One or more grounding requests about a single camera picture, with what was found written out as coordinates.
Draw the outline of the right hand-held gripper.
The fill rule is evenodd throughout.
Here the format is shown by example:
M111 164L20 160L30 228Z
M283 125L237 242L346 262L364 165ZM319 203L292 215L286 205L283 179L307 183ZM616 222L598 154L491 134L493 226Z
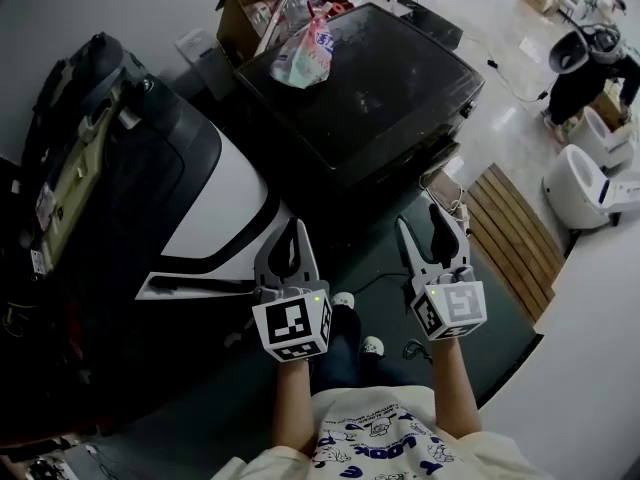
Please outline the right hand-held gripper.
M437 203L429 205L434 228L427 260L411 227L399 216L395 236L415 297L410 308L429 341L467 336L487 321L483 283L470 266L467 235Z

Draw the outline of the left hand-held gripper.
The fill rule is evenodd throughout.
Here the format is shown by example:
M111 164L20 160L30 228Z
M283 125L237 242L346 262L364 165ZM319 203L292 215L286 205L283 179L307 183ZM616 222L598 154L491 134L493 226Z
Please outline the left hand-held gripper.
M254 261L258 304L253 317L265 351L281 363L328 350L332 307L304 222L291 218L275 229ZM289 277L293 285L282 285Z

